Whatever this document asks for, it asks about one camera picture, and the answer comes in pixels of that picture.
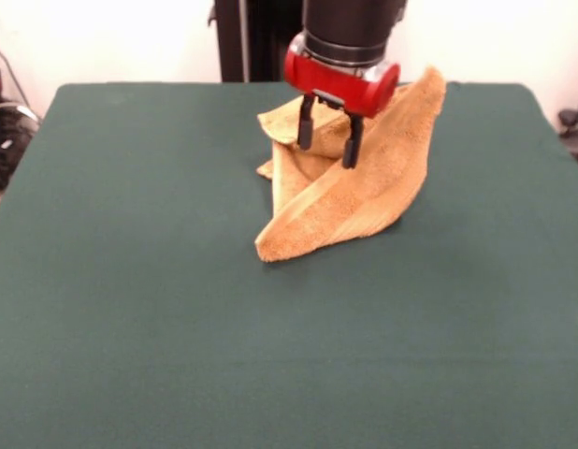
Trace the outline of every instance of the black cable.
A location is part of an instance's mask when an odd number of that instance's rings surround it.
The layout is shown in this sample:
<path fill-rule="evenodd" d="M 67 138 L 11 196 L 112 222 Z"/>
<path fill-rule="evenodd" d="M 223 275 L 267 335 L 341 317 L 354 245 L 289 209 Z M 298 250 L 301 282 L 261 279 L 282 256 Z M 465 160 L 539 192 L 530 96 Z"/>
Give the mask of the black cable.
<path fill-rule="evenodd" d="M 15 86 L 17 86 L 17 90 L 19 91 L 19 94 L 21 94 L 21 98 L 22 98 L 23 102 L 25 103 L 25 105 L 27 107 L 29 107 L 29 100 L 27 99 L 25 92 L 23 91 L 21 85 L 19 84 L 19 80 L 17 80 L 17 77 L 15 76 L 15 72 L 13 71 L 12 67 L 10 66 L 10 62 L 8 61 L 8 58 L 1 51 L 0 51 L 0 59 L 2 59 L 2 61 L 7 66 L 8 73 L 10 74 L 10 77 L 14 81 Z"/>

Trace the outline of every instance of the towel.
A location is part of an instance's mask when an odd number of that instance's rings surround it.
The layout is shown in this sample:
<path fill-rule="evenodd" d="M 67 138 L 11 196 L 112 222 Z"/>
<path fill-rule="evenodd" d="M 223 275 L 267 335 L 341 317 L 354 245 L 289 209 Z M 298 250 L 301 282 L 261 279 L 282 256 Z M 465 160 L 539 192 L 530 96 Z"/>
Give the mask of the towel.
<path fill-rule="evenodd" d="M 412 204 L 427 173 L 430 140 L 446 95 L 435 67 L 400 86 L 374 119 L 365 119 L 359 161 L 341 157 L 349 118 L 316 103 L 311 148 L 299 149 L 301 98 L 259 114 L 272 140 L 272 158 L 256 172 L 272 184 L 273 217 L 255 240 L 265 262 L 299 257 L 350 239 L 378 234 Z"/>

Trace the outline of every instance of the towel fold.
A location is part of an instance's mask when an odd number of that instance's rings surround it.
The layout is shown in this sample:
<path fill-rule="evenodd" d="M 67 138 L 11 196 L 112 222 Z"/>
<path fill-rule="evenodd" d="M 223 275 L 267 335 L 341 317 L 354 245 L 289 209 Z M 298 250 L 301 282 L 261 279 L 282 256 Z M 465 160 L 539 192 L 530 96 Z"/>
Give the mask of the towel fold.
<path fill-rule="evenodd" d="M 342 167 L 348 117 L 316 103 L 311 148 L 296 144 L 301 98 L 258 115 L 272 140 L 272 159 L 256 171 L 272 181 L 273 218 L 255 240 L 265 262 L 298 257 L 349 239 L 369 237 L 394 223 L 426 178 L 435 121 L 446 82 L 429 67 L 398 87 L 389 105 L 365 119 L 357 167 Z"/>

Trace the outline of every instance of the cloth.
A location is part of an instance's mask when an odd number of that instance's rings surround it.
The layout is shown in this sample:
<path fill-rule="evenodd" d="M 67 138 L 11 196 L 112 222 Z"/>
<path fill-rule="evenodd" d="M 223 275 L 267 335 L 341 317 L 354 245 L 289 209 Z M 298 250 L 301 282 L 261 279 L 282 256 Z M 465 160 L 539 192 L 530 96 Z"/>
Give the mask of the cloth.
<path fill-rule="evenodd" d="M 366 119 L 359 162 L 344 169 L 347 116 L 323 104 L 312 110 L 314 134 L 296 144 L 300 98 L 258 115 L 272 139 L 272 158 L 256 171 L 272 180 L 273 217 L 255 240 L 259 257 L 275 262 L 384 230 L 411 205 L 427 171 L 430 140 L 446 82 L 429 67 L 396 90 L 389 105 Z"/>

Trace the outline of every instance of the green tablecloth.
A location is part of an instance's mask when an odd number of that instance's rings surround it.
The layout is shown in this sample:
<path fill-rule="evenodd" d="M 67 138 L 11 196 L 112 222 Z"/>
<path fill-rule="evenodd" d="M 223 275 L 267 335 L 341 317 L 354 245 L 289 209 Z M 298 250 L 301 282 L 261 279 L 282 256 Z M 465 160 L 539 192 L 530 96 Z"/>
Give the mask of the green tablecloth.
<path fill-rule="evenodd" d="M 578 449 L 578 166 L 450 84 L 381 235 L 267 266 L 277 84 L 65 86 L 0 207 L 0 449 Z"/>

